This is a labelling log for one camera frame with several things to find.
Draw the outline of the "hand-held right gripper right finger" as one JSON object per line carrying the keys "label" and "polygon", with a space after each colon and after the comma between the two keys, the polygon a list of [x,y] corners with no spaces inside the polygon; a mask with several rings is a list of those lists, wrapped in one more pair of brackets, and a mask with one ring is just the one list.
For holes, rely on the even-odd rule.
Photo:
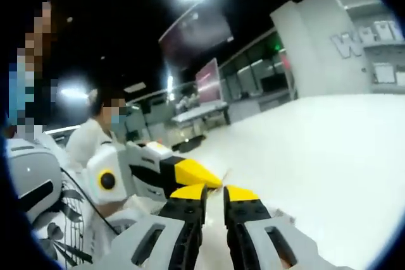
{"label": "hand-held right gripper right finger", "polygon": [[282,218],[272,218],[254,192],[227,185],[223,201],[234,269],[321,269],[315,242]]}

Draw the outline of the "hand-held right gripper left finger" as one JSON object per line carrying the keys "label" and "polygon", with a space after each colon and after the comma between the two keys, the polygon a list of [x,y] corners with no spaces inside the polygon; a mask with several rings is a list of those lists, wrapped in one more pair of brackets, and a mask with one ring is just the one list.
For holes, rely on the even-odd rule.
{"label": "hand-held right gripper left finger", "polygon": [[141,219],[114,239],[111,269],[194,269],[203,241],[208,188],[198,184],[172,193],[157,216]]}

